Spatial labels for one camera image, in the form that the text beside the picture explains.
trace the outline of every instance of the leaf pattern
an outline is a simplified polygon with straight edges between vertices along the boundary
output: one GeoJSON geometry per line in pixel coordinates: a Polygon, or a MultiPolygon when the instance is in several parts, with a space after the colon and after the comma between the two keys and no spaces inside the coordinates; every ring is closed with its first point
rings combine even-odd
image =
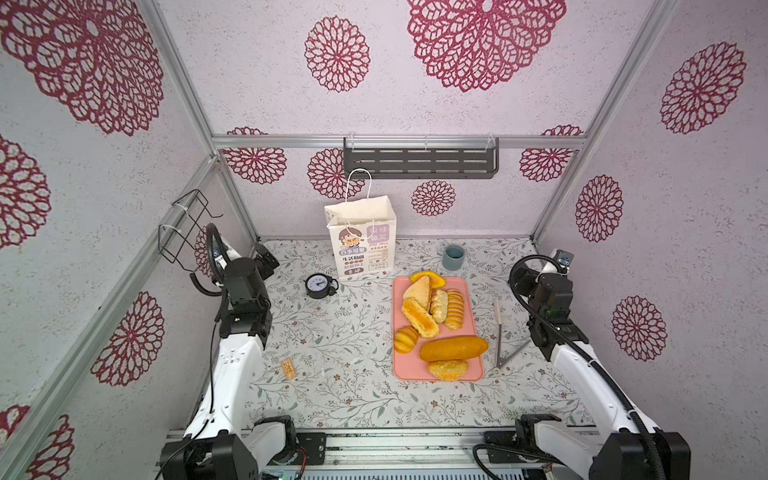
{"type": "Polygon", "coordinates": [[[568,424],[591,417],[565,378],[533,345],[493,373],[498,327],[493,299],[504,321],[502,352],[528,338],[525,311],[507,286],[512,264],[534,253],[524,239],[456,240],[466,250],[458,272],[442,269],[442,240],[397,240],[391,276],[362,276],[322,300],[306,295],[315,272],[336,275],[330,241],[271,240],[280,261],[266,282],[273,323],[263,357],[265,373],[250,380],[245,404],[251,426],[265,416],[290,414],[300,428],[514,425],[524,413],[552,412],[568,424]],[[479,382],[400,382],[392,374],[392,281],[420,270],[460,276],[469,284],[478,334],[491,348],[479,382]],[[280,362],[290,357],[297,377],[286,380],[280,362]]]}

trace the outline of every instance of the pink tray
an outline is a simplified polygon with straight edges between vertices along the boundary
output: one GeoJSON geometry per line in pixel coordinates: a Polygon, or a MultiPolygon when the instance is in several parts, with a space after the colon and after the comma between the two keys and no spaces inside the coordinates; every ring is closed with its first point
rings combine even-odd
{"type": "MultiPolygon", "coordinates": [[[[411,279],[407,276],[395,278],[392,298],[392,335],[404,326],[410,325],[410,321],[402,314],[402,295],[411,286],[411,279]]],[[[440,326],[440,334],[434,339],[419,338],[416,347],[410,353],[397,353],[392,351],[392,371],[398,379],[405,381],[439,382],[427,369],[428,363],[419,358],[419,351],[425,343],[432,340],[447,339],[452,336],[475,336],[478,331],[475,328],[475,317],[472,315],[472,303],[469,301],[469,287],[467,283],[457,276],[447,276],[443,290],[457,289],[464,296],[464,325],[458,330],[450,330],[447,326],[440,326]]],[[[467,360],[469,371],[460,382],[477,382],[485,376],[482,366],[482,358],[476,357],[467,360]]]]}

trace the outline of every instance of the cup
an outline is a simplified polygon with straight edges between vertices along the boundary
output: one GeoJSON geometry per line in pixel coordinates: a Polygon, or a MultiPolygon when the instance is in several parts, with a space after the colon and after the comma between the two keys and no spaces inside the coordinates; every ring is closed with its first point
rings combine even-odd
{"type": "Polygon", "coordinates": [[[464,248],[459,245],[448,245],[442,254],[442,267],[446,270],[458,270],[464,263],[464,248]]]}

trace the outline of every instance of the black alarm clock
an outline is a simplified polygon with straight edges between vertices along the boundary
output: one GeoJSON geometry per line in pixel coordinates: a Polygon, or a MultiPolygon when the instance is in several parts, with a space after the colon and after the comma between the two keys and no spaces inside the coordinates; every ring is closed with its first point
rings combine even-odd
{"type": "Polygon", "coordinates": [[[336,295],[339,289],[339,281],[322,273],[313,273],[304,282],[306,294],[314,299],[325,298],[328,295],[336,295]]]}

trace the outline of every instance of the triangular bread slice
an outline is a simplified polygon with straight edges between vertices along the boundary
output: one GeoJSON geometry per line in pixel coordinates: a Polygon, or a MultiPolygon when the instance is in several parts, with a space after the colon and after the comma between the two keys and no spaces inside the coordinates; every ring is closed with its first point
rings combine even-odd
{"type": "Polygon", "coordinates": [[[429,310],[429,277],[423,276],[403,293],[402,299],[413,298],[424,310],[429,310]]]}

